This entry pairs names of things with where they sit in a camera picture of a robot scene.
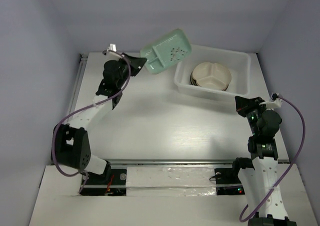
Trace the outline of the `light green rectangular dish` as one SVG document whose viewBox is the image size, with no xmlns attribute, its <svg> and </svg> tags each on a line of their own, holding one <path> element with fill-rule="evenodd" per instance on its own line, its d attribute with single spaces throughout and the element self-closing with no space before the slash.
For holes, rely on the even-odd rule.
<svg viewBox="0 0 320 226">
<path fill-rule="evenodd" d="M 159 74 L 189 56 L 192 46 L 182 29 L 175 29 L 140 50 L 146 58 L 145 67 L 151 74 Z"/>
</svg>

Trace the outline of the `cream divided dish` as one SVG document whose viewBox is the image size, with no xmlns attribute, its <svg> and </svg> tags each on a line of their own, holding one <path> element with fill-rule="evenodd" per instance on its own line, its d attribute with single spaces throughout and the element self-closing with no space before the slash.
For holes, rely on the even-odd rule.
<svg viewBox="0 0 320 226">
<path fill-rule="evenodd" d="M 222 90 L 230 84 L 232 75 L 229 69 L 219 63 L 203 62 L 192 71 L 199 87 Z"/>
</svg>

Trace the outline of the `beige bird painted plate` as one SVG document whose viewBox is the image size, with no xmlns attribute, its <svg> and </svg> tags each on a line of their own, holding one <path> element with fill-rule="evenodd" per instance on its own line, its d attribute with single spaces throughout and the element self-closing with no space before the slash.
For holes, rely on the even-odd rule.
<svg viewBox="0 0 320 226">
<path fill-rule="evenodd" d="M 196 80 L 194 79 L 192 73 L 190 74 L 190 83 L 191 83 L 191 85 L 193 85 L 193 86 L 198 86 L 198 84 L 197 84 Z"/>
</svg>

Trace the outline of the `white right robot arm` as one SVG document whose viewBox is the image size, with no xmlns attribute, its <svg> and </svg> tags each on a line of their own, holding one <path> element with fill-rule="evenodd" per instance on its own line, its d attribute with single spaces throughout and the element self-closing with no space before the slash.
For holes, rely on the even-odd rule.
<svg viewBox="0 0 320 226">
<path fill-rule="evenodd" d="M 275 135 L 282 119 L 260 97 L 235 97 L 237 113 L 247 118 L 252 136 L 248 139 L 250 158 L 238 158 L 230 176 L 241 182 L 250 213 L 249 226 L 294 226 L 285 210 L 278 180 L 278 151 Z"/>
</svg>

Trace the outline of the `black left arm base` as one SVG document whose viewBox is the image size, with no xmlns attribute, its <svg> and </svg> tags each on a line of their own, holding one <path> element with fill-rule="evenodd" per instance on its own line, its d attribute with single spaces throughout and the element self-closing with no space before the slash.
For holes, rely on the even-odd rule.
<svg viewBox="0 0 320 226">
<path fill-rule="evenodd" d="M 126 196 L 127 168 L 110 168 L 105 175 L 83 175 L 80 192 L 82 196 Z"/>
</svg>

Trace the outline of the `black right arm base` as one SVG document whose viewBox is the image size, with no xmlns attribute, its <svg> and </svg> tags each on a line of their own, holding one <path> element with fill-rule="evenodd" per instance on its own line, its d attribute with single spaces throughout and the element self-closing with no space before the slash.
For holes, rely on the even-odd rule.
<svg viewBox="0 0 320 226">
<path fill-rule="evenodd" d="M 231 168 L 216 168 L 214 176 L 210 180 L 215 181 L 216 194 L 218 196 L 236 196 L 244 195 L 245 191 L 238 178 L 240 169 L 253 169 L 250 158 L 236 158 Z"/>
</svg>

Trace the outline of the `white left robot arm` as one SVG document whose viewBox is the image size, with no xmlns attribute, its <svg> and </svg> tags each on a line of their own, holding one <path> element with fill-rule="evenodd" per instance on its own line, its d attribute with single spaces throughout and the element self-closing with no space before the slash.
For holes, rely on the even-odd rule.
<svg viewBox="0 0 320 226">
<path fill-rule="evenodd" d="M 118 60 L 108 60 L 103 66 L 102 80 L 93 103 L 63 118 L 54 128 L 51 146 L 53 163 L 65 176 L 60 166 L 76 169 L 79 174 L 93 175 L 97 182 L 110 180 L 110 163 L 91 152 L 89 132 L 103 117 L 118 105 L 131 77 L 136 76 L 147 59 L 125 53 Z"/>
</svg>

